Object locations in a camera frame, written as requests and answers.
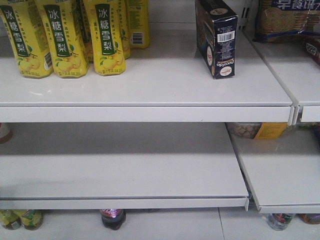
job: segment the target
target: plastic packaging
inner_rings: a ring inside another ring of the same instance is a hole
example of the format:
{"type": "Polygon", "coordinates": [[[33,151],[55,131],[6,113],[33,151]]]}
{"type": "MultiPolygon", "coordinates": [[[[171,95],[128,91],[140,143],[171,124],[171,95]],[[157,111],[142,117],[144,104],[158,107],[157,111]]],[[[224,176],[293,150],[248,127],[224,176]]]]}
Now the plastic packaging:
{"type": "Polygon", "coordinates": [[[93,45],[94,70],[102,76],[126,70],[117,0],[83,0],[93,45]]]}
{"type": "Polygon", "coordinates": [[[8,230],[16,230],[21,226],[20,218],[10,209],[0,210],[0,222],[8,230]]]}
{"type": "Polygon", "coordinates": [[[86,75],[89,62],[80,25],[76,0],[36,0],[48,39],[53,69],[61,78],[86,75]]]}
{"type": "Polygon", "coordinates": [[[0,0],[0,15],[22,76],[40,79],[50,75],[51,53],[34,0],[0,0]]]}
{"type": "Polygon", "coordinates": [[[268,225],[276,231],[285,230],[295,215],[295,213],[270,213],[268,215],[268,225]]]}
{"type": "Polygon", "coordinates": [[[100,212],[102,223],[106,228],[118,230],[126,221],[126,211],[124,209],[101,209],[100,212]]]}
{"type": "Polygon", "coordinates": [[[40,210],[13,209],[12,211],[19,216],[22,225],[27,230],[36,230],[43,223],[43,215],[40,210]]]}
{"type": "Polygon", "coordinates": [[[0,144],[8,142],[13,136],[13,132],[7,123],[0,122],[0,144]]]}

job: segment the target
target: box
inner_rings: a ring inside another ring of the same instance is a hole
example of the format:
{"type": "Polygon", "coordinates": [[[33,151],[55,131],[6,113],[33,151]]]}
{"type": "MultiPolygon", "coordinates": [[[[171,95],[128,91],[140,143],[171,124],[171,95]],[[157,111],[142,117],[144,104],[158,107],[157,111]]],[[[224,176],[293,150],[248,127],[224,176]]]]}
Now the box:
{"type": "Polygon", "coordinates": [[[196,44],[213,78],[235,75],[237,14],[222,0],[195,0],[196,44]]]}

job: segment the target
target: dark bottle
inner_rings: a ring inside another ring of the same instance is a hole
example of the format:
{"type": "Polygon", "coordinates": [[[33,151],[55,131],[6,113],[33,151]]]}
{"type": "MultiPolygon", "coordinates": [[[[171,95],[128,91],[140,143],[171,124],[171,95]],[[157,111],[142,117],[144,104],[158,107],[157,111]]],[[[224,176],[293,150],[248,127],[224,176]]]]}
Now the dark bottle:
{"type": "Polygon", "coordinates": [[[21,226],[20,218],[10,209],[0,210],[0,222],[5,229],[16,230],[21,226]]]}
{"type": "Polygon", "coordinates": [[[102,223],[106,228],[118,230],[126,221],[126,211],[124,209],[101,209],[102,223]]]}

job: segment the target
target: soda bottle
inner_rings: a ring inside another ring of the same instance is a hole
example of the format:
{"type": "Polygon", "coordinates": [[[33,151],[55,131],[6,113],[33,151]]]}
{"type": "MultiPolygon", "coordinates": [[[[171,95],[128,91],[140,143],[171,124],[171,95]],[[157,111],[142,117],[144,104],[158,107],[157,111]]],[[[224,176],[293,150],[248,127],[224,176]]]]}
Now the soda bottle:
{"type": "Polygon", "coordinates": [[[13,132],[7,123],[0,122],[0,144],[8,142],[13,136],[13,132]]]}
{"type": "Polygon", "coordinates": [[[118,230],[126,220],[124,209],[101,209],[100,212],[103,225],[112,230],[118,230]]]}
{"type": "Polygon", "coordinates": [[[36,230],[43,223],[43,215],[40,210],[33,209],[14,209],[12,210],[19,218],[27,230],[36,230]]]}
{"type": "Polygon", "coordinates": [[[2,227],[9,230],[16,230],[21,226],[20,218],[10,209],[0,210],[0,222],[2,227]]]}
{"type": "Polygon", "coordinates": [[[287,228],[295,215],[295,213],[270,213],[268,215],[268,225],[276,231],[282,231],[287,228]]]}

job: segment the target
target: bottle label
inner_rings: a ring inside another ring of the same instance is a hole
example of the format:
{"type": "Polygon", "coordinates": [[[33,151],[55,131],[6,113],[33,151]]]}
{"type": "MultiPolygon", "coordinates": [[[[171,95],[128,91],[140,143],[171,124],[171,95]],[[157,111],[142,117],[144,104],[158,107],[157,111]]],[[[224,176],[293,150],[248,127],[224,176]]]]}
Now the bottle label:
{"type": "Polygon", "coordinates": [[[10,127],[6,123],[0,122],[0,139],[4,138],[10,133],[10,127]]]}
{"type": "Polygon", "coordinates": [[[121,213],[122,209],[112,208],[112,209],[101,209],[100,211],[103,216],[114,219],[121,213]]]}

